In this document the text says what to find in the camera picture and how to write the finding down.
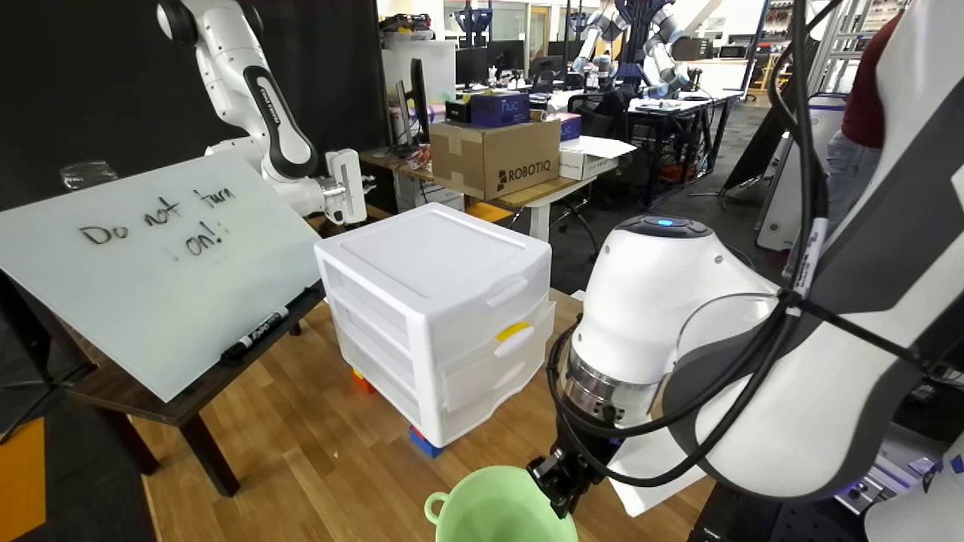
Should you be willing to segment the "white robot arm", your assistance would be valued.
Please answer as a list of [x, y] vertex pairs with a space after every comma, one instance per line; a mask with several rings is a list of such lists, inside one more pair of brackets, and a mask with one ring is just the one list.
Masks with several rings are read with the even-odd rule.
[[697, 473], [768, 499], [864, 475], [910, 391], [954, 383], [935, 334], [964, 302], [964, 0], [912, 0], [882, 51], [882, 164], [817, 207], [773, 282], [701, 223], [610, 230], [582, 320], [547, 356], [556, 444], [526, 467], [556, 516], [608, 480]]

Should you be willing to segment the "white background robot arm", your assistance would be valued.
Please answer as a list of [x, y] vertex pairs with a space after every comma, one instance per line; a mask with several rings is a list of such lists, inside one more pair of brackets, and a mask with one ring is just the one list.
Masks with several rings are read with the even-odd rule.
[[247, 0], [156, 0], [156, 27], [196, 53], [213, 114], [239, 140], [210, 155], [243, 157], [302, 216], [334, 225], [368, 220], [360, 159], [351, 148], [318, 155], [297, 125], [260, 45], [260, 11]]

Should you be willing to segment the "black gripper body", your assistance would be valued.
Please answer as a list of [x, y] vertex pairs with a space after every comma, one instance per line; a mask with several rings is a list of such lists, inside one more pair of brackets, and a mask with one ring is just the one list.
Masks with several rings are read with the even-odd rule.
[[529, 480], [547, 497], [556, 517], [567, 517], [577, 499], [602, 483], [597, 463], [608, 463], [613, 444], [582, 431], [556, 428], [553, 445], [526, 463]]

